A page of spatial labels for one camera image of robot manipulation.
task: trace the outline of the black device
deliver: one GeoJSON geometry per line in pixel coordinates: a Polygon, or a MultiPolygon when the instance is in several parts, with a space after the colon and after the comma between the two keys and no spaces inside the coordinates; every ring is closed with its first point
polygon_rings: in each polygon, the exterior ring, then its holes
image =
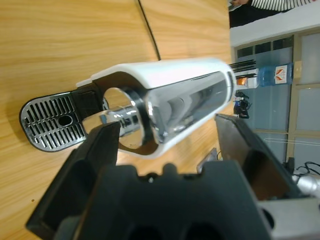
{"type": "Polygon", "coordinates": [[[223,161],[206,162],[197,174],[167,164],[162,175],[139,176],[116,165],[120,124],[96,127],[26,227],[44,240],[273,239],[275,216],[259,201],[306,196],[242,119],[218,114],[215,121],[223,161]]]}

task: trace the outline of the metal part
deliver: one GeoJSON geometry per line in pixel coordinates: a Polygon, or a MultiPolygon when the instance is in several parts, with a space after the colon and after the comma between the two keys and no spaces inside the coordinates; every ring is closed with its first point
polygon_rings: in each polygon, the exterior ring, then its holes
{"type": "Polygon", "coordinates": [[[135,102],[137,98],[133,100],[131,97],[134,94],[136,93],[129,89],[125,91],[116,87],[109,88],[104,97],[110,109],[85,118],[82,121],[85,131],[89,133],[101,124],[119,121],[119,142],[130,149],[139,148],[144,143],[145,130],[135,102]]]}
{"type": "Polygon", "coordinates": [[[296,185],[306,195],[311,195],[320,199],[320,179],[311,175],[304,176],[292,176],[292,180],[296,182],[296,185]]]}
{"type": "Polygon", "coordinates": [[[317,198],[260,201],[272,217],[275,240],[320,239],[320,211],[317,198]]]}
{"type": "Polygon", "coordinates": [[[86,139],[70,92],[38,97],[20,111],[20,124],[39,150],[56,152],[86,139]]]}
{"type": "Polygon", "coordinates": [[[147,92],[143,101],[154,140],[165,144],[224,104],[226,77],[214,72],[147,92]]]}

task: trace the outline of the metal grille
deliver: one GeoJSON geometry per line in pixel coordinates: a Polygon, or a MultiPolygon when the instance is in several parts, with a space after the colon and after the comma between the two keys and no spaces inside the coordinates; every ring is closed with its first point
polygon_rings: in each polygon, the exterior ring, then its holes
{"type": "Polygon", "coordinates": [[[39,97],[21,109],[20,123],[30,143],[56,152],[86,139],[69,92],[39,97]]]}

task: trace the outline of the person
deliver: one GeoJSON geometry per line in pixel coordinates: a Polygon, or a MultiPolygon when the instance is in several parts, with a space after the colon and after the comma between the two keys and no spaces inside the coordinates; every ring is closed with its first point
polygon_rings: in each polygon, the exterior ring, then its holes
{"type": "Polygon", "coordinates": [[[230,28],[243,26],[259,19],[287,12],[316,0],[233,0],[240,6],[229,12],[230,28]]]}

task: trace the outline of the espresso machine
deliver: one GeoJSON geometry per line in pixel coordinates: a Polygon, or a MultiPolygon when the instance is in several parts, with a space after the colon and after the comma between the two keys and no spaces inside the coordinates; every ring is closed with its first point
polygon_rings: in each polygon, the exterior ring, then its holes
{"type": "Polygon", "coordinates": [[[28,101],[20,124],[34,147],[56,152],[119,122],[118,149],[153,159],[221,111],[235,82],[231,67],[213,57],[118,64],[73,91],[28,101]]]}

